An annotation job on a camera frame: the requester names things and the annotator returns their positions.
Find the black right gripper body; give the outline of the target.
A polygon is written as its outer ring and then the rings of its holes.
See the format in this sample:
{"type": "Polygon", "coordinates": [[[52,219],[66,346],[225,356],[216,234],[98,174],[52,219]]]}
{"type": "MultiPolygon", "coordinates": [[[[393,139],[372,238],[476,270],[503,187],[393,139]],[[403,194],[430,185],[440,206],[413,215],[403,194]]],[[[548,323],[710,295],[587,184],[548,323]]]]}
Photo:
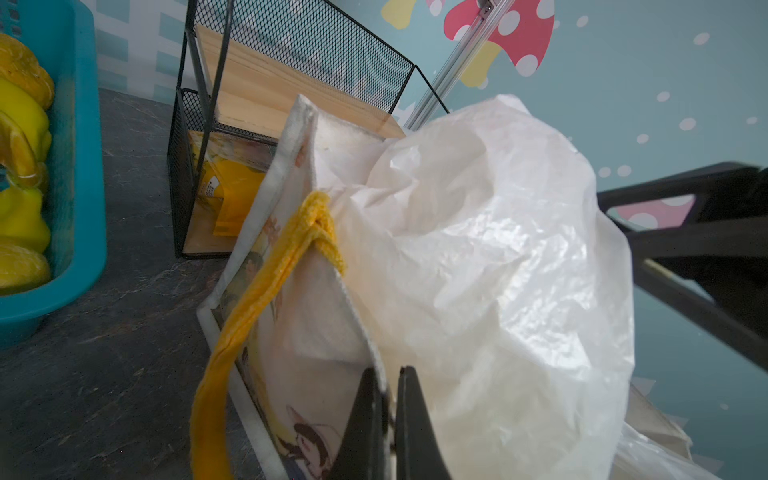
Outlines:
{"type": "Polygon", "coordinates": [[[723,162],[602,191],[599,209],[687,196],[678,226],[622,227],[636,286],[767,367],[767,170],[723,162]]]}

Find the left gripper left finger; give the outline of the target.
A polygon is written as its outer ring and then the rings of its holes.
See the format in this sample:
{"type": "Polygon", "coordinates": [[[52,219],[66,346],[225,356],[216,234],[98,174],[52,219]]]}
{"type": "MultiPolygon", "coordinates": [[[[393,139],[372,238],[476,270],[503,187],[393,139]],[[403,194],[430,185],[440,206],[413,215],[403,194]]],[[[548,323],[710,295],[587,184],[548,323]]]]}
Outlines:
{"type": "Polygon", "coordinates": [[[361,376],[341,446],[328,479],[383,480],[390,474],[389,402],[376,372],[361,376]]]}

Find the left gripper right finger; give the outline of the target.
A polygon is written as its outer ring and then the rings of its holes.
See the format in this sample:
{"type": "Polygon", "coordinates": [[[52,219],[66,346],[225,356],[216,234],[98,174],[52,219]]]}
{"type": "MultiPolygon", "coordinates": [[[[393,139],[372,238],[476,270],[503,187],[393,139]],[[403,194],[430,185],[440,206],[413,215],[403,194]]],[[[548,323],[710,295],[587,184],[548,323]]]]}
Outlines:
{"type": "Polygon", "coordinates": [[[451,480],[434,434],[417,371],[402,367],[395,418],[396,478],[451,480]]]}

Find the white canvas tote bag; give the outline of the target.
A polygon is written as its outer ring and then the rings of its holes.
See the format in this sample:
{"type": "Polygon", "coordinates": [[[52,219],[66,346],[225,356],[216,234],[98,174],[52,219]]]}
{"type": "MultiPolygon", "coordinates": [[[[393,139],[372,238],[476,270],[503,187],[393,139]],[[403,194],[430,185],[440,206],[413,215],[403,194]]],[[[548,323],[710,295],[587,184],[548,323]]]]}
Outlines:
{"type": "MultiPolygon", "coordinates": [[[[390,474],[396,478],[398,379],[390,380],[346,287],[329,194],[318,182],[315,150],[326,134],[354,145],[385,140],[299,97],[290,112],[235,249],[199,318],[219,331],[190,419],[197,479],[232,475],[226,436],[231,384],[257,411],[245,426],[271,478],[328,479],[367,368],[389,402],[390,474]]],[[[626,413],[640,434],[689,460],[687,435],[632,385],[626,413]]]]}

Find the white plastic grocery bag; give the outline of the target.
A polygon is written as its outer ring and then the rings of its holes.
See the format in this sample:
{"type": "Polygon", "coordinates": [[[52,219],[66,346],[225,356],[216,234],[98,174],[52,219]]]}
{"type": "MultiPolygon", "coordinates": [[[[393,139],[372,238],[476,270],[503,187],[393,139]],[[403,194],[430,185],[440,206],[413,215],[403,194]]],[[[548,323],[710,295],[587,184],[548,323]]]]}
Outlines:
{"type": "Polygon", "coordinates": [[[590,163],[513,95],[315,150],[346,287],[416,369],[455,479],[705,479],[631,427],[631,255],[590,163]]]}

